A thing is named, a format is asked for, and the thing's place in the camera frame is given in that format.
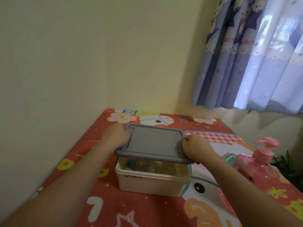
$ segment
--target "pink pump bottle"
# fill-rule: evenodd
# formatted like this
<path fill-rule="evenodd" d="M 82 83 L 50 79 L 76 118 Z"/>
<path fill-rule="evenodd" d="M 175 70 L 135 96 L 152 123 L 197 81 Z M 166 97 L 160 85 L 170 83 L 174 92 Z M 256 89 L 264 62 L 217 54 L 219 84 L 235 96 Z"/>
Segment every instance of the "pink pump bottle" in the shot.
<path fill-rule="evenodd" d="M 255 143 L 264 143 L 266 147 L 258 147 L 253 154 L 238 154 L 233 163 L 233 168 L 261 190 L 264 190 L 270 187 L 272 179 L 279 179 L 278 172 L 269 165 L 274 156 L 274 153 L 269 148 L 277 148 L 280 146 L 280 143 L 270 137 L 265 137 L 262 140 L 255 141 Z M 221 190 L 219 190 L 219 192 L 226 206 L 236 215 L 223 192 Z"/>

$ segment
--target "curtain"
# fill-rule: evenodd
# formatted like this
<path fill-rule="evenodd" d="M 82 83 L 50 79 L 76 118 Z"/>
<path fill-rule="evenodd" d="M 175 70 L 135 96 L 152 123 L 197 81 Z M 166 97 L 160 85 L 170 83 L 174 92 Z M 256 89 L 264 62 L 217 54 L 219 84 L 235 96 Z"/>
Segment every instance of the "curtain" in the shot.
<path fill-rule="evenodd" d="M 191 103 L 303 112 L 303 0 L 218 0 Z"/>

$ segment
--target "hand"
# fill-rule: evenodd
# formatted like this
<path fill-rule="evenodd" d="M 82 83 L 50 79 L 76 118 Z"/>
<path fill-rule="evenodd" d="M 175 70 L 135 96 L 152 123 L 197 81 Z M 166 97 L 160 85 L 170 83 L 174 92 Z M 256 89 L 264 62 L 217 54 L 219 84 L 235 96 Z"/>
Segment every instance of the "hand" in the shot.
<path fill-rule="evenodd" d="M 209 142 L 200 135 L 189 135 L 181 140 L 181 144 L 187 157 L 205 167 L 215 163 L 219 157 Z"/>
<path fill-rule="evenodd" d="M 128 138 L 128 129 L 125 129 L 121 123 L 115 123 L 104 131 L 100 143 L 113 151 L 124 146 Z"/>

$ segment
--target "forearm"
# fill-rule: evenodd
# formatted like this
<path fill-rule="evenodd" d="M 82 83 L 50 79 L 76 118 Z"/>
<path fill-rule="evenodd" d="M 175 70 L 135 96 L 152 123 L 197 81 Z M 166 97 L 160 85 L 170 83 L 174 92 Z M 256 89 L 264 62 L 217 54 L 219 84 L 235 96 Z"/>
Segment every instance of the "forearm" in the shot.
<path fill-rule="evenodd" d="M 271 199 L 222 157 L 207 166 L 230 202 L 241 224 L 247 226 L 303 226 L 303 222 Z"/>
<path fill-rule="evenodd" d="M 73 168 L 22 206 L 3 225 L 75 226 L 112 150 L 98 143 Z"/>

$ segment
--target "checkered pattern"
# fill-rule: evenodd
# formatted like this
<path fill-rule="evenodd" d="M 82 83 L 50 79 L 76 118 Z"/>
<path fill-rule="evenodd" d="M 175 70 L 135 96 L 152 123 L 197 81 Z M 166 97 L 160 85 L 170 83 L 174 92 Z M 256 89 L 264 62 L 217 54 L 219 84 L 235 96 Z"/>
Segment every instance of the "checkered pattern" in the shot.
<path fill-rule="evenodd" d="M 218 133 L 208 133 L 208 132 L 184 132 L 186 136 L 198 134 L 206 138 L 210 143 L 224 143 L 232 145 L 235 142 L 243 142 L 241 138 L 234 135 L 228 134 L 218 134 Z"/>

